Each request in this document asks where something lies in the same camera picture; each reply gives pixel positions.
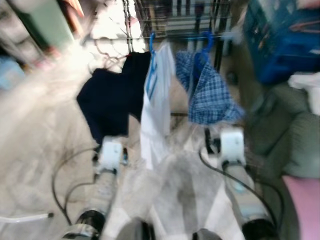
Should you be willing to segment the robot leg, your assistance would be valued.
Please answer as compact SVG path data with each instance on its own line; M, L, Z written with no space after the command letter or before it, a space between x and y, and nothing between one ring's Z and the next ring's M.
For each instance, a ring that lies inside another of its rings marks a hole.
M134 219L121 228L114 240L156 240L156 237L151 224Z
M192 234L192 240L222 240L222 238L206 228L201 228Z

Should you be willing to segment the blue plastic clothes hanger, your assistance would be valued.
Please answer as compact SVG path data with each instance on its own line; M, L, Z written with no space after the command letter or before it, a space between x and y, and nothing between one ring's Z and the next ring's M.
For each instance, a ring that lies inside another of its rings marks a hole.
M207 42L206 46L201 48L199 52L194 55L193 58L193 68L191 74L192 88L190 94L195 94L195 90L201 78L202 71L208 64L210 64L210 50L214 46L214 36L210 31L206 31L202 34Z
M145 80L145 95L146 100L151 102L153 98L153 94L157 85L157 54L154 50L153 44L154 39L156 37L156 33L154 31L151 32L148 39L148 52L150 53L150 65L148 67L148 73Z

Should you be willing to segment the dark navy garment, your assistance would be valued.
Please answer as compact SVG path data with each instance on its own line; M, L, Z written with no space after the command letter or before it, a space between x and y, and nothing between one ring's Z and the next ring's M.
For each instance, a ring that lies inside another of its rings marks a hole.
M130 116L141 120L150 62L150 52L132 52L120 73L98 68L83 84L77 103L97 144L105 137L127 137Z

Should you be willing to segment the blue hard shell suitcase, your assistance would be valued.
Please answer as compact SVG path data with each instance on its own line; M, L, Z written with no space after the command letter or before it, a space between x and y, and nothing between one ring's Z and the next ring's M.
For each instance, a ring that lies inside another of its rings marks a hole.
M320 65L320 33L292 32L296 23L320 20L320 9L298 8L297 0L249 0L243 34L256 80L270 85Z

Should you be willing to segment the blue plaid garment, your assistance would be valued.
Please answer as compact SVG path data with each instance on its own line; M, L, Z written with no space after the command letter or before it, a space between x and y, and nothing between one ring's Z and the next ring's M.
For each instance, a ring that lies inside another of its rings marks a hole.
M205 55L178 51L174 55L176 77L189 97L189 121L199 125L234 123L245 110L234 100L227 83Z

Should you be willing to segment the white garment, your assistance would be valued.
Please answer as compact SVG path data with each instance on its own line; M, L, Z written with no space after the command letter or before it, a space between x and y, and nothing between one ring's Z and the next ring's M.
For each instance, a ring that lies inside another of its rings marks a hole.
M157 54L157 84L150 102L146 96L146 83L143 85L140 130L141 158L149 170L169 154L166 138L170 134L170 90L176 73L171 43L165 40L153 48Z

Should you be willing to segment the grey green sofa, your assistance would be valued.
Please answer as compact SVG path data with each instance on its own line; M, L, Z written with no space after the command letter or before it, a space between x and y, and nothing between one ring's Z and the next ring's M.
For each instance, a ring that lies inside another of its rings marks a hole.
M256 173L266 182L263 198L275 213L279 240L301 240L292 194L284 177L318 178L318 115L307 92L288 83L263 86L250 81L239 88L246 110L246 141L256 155Z

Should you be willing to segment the pink mat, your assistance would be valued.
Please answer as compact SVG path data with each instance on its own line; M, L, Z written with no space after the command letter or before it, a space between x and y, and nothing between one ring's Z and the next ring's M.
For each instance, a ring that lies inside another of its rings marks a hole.
M282 176L294 202L300 240L320 240L320 179Z

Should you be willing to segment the black metal drying rack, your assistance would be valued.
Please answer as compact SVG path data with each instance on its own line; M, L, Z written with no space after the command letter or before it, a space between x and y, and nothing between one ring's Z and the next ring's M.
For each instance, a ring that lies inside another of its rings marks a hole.
M214 45L209 60L227 84L221 73L221 64L224 51L233 38L231 0L118 1L123 5L125 36L130 50L134 50L135 44L143 44L149 49L150 34L155 32L153 47L169 41L175 59L178 51L198 53L207 45L203 33L211 32Z

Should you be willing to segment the right robot leg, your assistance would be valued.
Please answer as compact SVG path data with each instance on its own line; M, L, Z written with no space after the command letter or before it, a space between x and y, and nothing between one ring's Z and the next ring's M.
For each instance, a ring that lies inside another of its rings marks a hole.
M192 234L192 240L222 240L222 238L206 228L201 228Z

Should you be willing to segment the pale green cabinet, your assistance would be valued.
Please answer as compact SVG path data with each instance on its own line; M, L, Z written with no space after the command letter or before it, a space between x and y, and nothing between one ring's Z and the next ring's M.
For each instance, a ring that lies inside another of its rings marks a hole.
M73 33L57 0L23 0L19 12L42 50L61 50L73 43Z

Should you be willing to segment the brown wooden furniture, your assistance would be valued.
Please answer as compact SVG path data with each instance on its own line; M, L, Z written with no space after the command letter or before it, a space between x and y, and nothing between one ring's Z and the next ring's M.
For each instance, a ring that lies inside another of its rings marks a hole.
M57 2L70 26L73 36L76 38L80 37L84 32L82 19L85 17L80 0L57 0Z

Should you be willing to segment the crumpled white cloth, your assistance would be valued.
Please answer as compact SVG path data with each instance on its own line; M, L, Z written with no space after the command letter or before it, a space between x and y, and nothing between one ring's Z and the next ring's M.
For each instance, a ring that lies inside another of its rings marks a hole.
M320 115L320 78L315 73L297 73L291 75L288 84L293 89L302 89L307 93L311 112Z

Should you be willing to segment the left robot leg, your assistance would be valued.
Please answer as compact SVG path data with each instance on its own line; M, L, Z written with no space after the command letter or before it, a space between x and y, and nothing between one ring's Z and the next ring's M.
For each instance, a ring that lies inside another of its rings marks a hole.
M156 240L156 237L151 224L134 219L121 228L114 240Z

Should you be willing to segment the pink cushion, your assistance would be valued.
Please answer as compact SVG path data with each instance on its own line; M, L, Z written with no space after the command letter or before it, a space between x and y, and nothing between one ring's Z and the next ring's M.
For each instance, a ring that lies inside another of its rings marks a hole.
M298 9L317 9L320 7L320 0L295 0Z

